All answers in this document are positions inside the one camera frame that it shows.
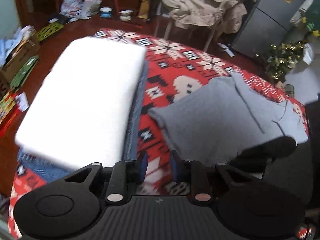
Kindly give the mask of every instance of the blue denim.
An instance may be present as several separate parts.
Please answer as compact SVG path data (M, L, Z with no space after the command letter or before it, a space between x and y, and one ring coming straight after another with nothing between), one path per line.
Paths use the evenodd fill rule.
M135 95L133 97L132 106L130 109L128 125L124 140L124 152L122 158L123 160L137 159L139 120L144 97L144 89L148 77L148 70L148 62L146 61L142 69L141 78ZM46 180L47 183L63 178L64 176L68 175L73 171L59 168L46 160L30 156L24 153L22 148L20 148L18 152L18 162L21 163L23 166L31 169L34 173L38 174L40 177Z

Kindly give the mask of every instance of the yellow flower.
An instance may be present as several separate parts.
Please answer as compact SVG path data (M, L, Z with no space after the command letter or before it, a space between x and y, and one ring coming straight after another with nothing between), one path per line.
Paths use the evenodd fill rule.
M314 35L315 37L319 37L319 36L320 36L320 33L319 33L319 31L313 31L313 35Z

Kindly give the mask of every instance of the refrigerator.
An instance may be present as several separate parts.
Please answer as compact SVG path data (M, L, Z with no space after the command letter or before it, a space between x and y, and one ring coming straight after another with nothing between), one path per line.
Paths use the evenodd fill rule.
M293 27L290 19L304 1L245 0L248 14L239 32L229 40L230 47L253 58L272 44L278 45Z

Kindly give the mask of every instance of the gray sweater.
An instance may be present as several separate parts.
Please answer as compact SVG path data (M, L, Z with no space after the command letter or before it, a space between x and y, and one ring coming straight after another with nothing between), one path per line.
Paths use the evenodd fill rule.
M290 101L275 103L252 90L238 73L217 77L181 100L155 107L171 150L205 165L228 162L238 151L283 135L307 141L303 123Z

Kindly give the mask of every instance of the red tablecloth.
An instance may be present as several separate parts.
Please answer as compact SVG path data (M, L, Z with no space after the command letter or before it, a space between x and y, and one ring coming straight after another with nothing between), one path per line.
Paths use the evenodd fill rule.
M145 183L139 191L141 194L176 194L184 190L183 186L172 188L169 149L157 124L147 115L148 109L167 106L206 85L212 78L238 72L252 89L267 99L275 102L289 99L295 112L303 119L307 131L304 106L267 81L244 70L245 66L239 67L201 50L148 35L112 29L101 31L105 31L105 36L101 38L135 43L148 49L146 59L149 61L149 72L138 133L138 154L148 153L148 169ZM25 193L46 183L29 169L21 176L18 173L12 186L9 212L9 231L14 236L19 235L12 216L16 201Z

